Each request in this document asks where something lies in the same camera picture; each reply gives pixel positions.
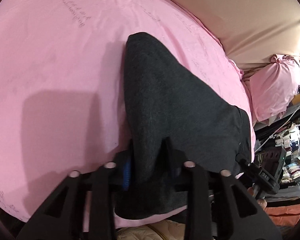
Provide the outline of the person's right hand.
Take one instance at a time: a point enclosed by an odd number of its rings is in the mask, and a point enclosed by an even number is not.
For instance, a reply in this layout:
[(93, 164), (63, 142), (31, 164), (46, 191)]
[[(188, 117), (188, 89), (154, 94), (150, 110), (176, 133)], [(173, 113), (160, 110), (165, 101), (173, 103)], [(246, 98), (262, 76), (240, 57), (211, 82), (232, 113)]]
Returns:
[[(256, 194), (254, 193), (253, 187), (250, 187), (250, 188), (248, 189), (248, 193), (249, 193), (251, 196), (253, 196), (253, 197), (256, 196)], [(256, 201), (258, 202), (258, 204), (260, 205), (260, 207), (262, 207), (263, 210), (267, 207), (267, 202), (266, 202), (265, 199), (257, 199)]]

